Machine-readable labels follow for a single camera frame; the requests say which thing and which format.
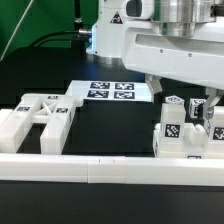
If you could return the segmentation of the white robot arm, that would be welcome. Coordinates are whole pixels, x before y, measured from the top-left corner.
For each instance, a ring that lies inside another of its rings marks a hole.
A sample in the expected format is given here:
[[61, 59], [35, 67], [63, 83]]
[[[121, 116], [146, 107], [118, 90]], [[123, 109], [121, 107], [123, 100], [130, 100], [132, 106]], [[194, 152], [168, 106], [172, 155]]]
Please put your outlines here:
[[224, 0], [99, 0], [87, 55], [204, 86], [210, 119], [224, 97]]

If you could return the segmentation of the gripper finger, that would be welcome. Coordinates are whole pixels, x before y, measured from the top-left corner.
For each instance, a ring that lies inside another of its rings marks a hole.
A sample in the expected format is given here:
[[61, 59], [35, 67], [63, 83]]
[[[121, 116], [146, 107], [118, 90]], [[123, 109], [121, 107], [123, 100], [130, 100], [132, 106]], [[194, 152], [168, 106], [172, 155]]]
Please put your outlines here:
[[205, 89], [205, 94], [208, 96], [206, 102], [201, 106], [201, 117], [204, 120], [209, 120], [214, 115], [214, 107], [223, 97], [223, 91], [220, 89], [215, 89], [207, 87]]

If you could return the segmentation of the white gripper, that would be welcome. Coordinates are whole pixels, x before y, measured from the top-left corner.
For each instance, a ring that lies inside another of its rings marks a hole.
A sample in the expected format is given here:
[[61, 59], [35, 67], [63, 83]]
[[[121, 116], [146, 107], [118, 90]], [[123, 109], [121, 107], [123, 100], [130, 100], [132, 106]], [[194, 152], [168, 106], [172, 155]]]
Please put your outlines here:
[[224, 90], [224, 0], [126, 0], [122, 13], [122, 61], [148, 73], [152, 99], [160, 77]]

